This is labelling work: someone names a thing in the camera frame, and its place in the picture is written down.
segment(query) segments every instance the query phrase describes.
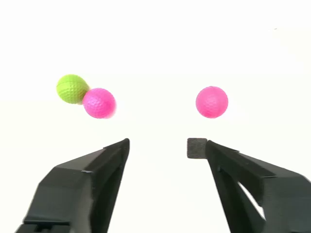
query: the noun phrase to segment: white backdrop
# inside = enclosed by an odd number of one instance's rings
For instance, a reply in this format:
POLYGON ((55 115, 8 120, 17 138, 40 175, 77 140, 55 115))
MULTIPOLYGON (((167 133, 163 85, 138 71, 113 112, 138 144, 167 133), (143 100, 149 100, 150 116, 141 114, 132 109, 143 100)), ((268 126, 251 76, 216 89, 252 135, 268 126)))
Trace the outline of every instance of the white backdrop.
POLYGON ((206 137, 311 177, 308 1, 0 2, 0 232, 13 232, 57 164, 131 140, 109 233, 229 233, 206 137), (68 73, 112 92, 109 120, 62 102, 68 73), (206 119, 206 86, 229 108, 206 119))

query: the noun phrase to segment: pink ball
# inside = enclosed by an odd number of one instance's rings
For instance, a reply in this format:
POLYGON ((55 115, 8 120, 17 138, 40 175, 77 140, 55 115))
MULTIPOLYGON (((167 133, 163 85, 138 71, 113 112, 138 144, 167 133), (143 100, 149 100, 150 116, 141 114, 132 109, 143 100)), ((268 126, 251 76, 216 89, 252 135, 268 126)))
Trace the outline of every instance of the pink ball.
POLYGON ((102 88, 89 90, 82 101, 86 112, 94 118, 109 118, 116 109, 113 95, 102 88))
POLYGON ((196 108, 201 115, 207 118, 220 117, 227 110, 228 97, 219 87, 204 88, 196 98, 196 108))

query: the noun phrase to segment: black plastic part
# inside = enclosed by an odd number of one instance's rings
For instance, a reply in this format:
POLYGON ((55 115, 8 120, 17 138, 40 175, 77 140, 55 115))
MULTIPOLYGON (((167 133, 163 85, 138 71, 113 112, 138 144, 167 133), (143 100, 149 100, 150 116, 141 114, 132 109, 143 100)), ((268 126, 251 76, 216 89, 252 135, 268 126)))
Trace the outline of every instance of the black plastic part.
POLYGON ((188 139, 188 157, 208 160, 231 233, 311 233, 311 183, 302 175, 205 138, 188 139))
POLYGON ((106 233, 129 145, 125 139, 54 167, 16 233, 106 233))

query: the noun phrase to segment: green golf ball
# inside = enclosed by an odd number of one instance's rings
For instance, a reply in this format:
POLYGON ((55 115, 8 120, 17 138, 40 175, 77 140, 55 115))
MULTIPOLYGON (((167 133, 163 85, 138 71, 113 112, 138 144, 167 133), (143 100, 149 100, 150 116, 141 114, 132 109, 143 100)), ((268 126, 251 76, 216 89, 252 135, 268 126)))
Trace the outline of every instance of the green golf ball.
POLYGON ((63 76, 56 86, 58 96, 67 103, 81 103, 89 90, 87 83, 78 75, 63 76))

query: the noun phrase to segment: ball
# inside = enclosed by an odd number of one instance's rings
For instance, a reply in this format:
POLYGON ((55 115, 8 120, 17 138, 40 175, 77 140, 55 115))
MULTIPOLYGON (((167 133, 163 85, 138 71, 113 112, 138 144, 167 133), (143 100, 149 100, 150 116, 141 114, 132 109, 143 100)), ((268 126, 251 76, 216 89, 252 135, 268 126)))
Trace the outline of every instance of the ball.
POLYGON ((228 96, 219 87, 206 87, 196 98, 196 108, 204 117, 220 117, 228 108, 228 96))
POLYGON ((89 90, 87 83, 78 75, 68 74, 57 83, 58 96, 67 103, 81 103, 84 95, 89 90))
POLYGON ((113 95, 102 88, 89 90, 83 98, 86 112, 94 118, 110 118, 115 109, 116 101, 113 95))

